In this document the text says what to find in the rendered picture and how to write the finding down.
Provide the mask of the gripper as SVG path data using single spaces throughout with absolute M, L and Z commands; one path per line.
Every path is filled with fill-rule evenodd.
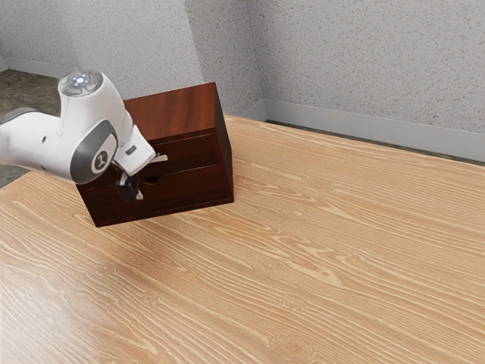
M 143 194 L 139 188 L 139 178 L 122 174 L 115 184 L 116 191 L 124 202 L 142 200 Z

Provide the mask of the dark brown wooden drawer cabinet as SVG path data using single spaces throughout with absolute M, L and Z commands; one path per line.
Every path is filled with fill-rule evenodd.
M 167 160 L 139 173 L 143 198 L 124 202 L 110 166 L 78 191 L 96 227 L 185 212 L 234 201 L 230 139 L 215 83 L 128 99 L 134 124 Z

